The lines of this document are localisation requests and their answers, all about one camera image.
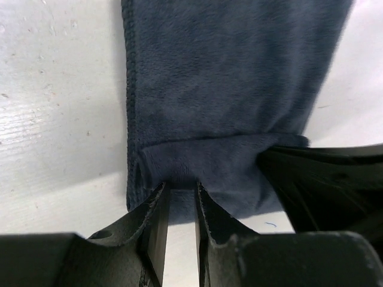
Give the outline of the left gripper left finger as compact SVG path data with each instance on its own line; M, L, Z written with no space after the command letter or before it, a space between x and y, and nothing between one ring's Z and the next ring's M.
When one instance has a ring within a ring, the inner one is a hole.
M1 236L1 286L161 286L170 189L85 239L75 233Z

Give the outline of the dark blue towel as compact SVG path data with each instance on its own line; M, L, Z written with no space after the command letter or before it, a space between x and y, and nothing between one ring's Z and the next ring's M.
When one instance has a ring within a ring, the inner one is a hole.
M308 118L351 1L123 1L128 210L178 185L169 222L194 219L202 183L236 218L282 206L256 164L306 147Z

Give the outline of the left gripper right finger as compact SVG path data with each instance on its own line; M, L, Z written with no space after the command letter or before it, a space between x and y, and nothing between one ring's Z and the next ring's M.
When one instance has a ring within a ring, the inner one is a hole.
M259 234L194 188L200 286L381 286L372 245L348 231Z

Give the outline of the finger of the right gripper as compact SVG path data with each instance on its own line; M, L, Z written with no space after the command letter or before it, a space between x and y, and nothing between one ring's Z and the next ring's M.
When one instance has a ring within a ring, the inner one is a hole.
M382 219L382 145L275 146L257 157L296 232L347 230Z

